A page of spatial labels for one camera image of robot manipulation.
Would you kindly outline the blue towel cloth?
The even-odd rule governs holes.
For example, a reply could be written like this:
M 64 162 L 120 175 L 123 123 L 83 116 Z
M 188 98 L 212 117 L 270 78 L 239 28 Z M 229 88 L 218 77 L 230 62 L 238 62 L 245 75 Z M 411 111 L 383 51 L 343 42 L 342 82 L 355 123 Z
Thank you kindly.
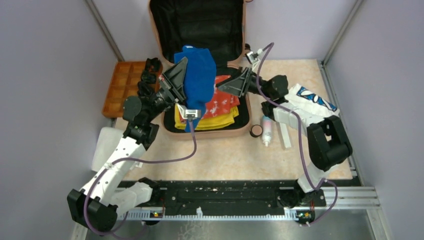
M 177 63 L 184 57 L 188 59 L 183 82 L 184 93 L 187 97 L 186 107 L 189 110 L 200 111 L 200 117 L 194 119 L 191 124 L 189 123 L 185 127 L 185 132 L 189 133 L 190 127 L 195 129 L 198 126 L 206 113 L 206 104 L 214 96 L 217 66 L 207 48 L 184 45 L 181 52 L 174 54 L 174 62 Z

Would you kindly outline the red white cloth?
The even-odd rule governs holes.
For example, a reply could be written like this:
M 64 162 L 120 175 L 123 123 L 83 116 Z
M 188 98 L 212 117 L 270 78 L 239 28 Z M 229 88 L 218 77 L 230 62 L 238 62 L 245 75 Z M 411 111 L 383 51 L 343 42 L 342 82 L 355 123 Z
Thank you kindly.
M 186 107 L 188 109 L 200 109 L 201 119 L 216 117 L 227 114 L 232 107 L 238 107 L 240 101 L 229 93 L 217 90 L 216 83 L 228 79 L 228 75 L 207 77 L 196 80 L 188 77 L 184 80 L 184 93 L 187 96 Z

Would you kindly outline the blue white shirt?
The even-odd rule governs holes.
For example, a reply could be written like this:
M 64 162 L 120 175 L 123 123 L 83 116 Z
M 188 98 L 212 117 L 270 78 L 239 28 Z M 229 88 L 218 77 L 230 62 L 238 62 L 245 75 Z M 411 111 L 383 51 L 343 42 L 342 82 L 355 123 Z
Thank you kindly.
M 313 115 L 321 117 L 340 116 L 340 110 L 337 106 L 298 83 L 288 90 L 285 98 L 294 106 Z

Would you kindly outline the pink suitcase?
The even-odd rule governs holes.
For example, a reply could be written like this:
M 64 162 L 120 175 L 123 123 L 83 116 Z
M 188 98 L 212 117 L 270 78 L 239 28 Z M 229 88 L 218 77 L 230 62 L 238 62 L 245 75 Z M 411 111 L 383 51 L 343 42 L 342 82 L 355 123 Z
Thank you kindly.
M 217 76 L 232 75 L 247 53 L 245 43 L 246 0 L 150 0 L 153 33 L 163 57 L 172 66 L 174 54 L 185 45 L 209 49 Z M 195 130 L 197 139 L 239 137 L 252 125 L 248 95 L 239 98 L 235 123 L 221 129 Z M 164 132 L 173 140 L 191 140 L 190 133 L 175 128 L 175 107 L 162 113 Z

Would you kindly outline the yellow cloth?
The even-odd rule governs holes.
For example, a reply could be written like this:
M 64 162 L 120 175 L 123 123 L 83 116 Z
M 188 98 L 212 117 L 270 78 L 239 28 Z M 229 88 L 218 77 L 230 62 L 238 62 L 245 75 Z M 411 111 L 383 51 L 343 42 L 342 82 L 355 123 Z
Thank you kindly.
M 178 107 L 174 108 L 174 121 L 173 126 L 178 130 L 186 129 L 186 122 L 181 118 Z M 237 106 L 234 106 L 230 109 L 229 113 L 218 115 L 215 117 L 209 117 L 201 119 L 197 126 L 194 128 L 196 131 L 206 131 L 206 130 L 217 130 L 224 127 L 228 127 L 235 123 L 235 117 L 239 116 L 239 110 Z

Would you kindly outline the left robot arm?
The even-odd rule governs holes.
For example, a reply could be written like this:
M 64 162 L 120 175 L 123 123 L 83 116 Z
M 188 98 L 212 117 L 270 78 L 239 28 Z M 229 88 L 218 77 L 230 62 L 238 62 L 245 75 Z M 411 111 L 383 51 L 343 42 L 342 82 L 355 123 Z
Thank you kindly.
M 123 102 L 123 119 L 128 124 L 122 138 L 95 176 L 67 196 L 75 222 L 99 235 L 109 235 L 114 232 L 119 216 L 140 204 L 154 207 L 160 202 L 161 194 L 153 183 L 137 181 L 121 192 L 116 192 L 116 188 L 135 163 L 143 163 L 141 156 L 155 141 L 159 125 L 152 121 L 175 104 L 186 101 L 184 80 L 188 63 L 188 58 L 183 57 L 160 74 L 158 92 L 132 95 Z

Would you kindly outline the white cloth under left arm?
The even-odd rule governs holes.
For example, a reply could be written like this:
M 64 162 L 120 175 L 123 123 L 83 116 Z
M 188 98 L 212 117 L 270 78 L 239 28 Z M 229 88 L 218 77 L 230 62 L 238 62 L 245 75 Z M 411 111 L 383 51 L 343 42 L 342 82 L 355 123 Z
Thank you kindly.
M 130 137 L 123 138 L 124 131 L 112 127 L 103 127 L 100 131 L 91 170 L 98 172 L 106 162 L 113 162 L 122 158 L 139 159 L 146 152 L 142 144 Z

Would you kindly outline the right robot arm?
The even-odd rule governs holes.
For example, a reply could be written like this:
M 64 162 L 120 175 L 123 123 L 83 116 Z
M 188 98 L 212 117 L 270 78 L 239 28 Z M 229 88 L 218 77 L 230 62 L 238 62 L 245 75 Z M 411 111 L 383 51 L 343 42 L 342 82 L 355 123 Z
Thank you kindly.
M 236 74 L 217 83 L 217 90 L 242 97 L 247 93 L 261 95 L 264 116 L 297 130 L 303 175 L 280 203 L 287 208 L 307 206 L 327 180 L 330 171 L 343 163 L 353 149 L 343 123 L 333 111 L 328 116 L 313 114 L 298 103 L 288 100 L 289 87 L 285 75 L 262 79 L 251 68 L 239 68 Z

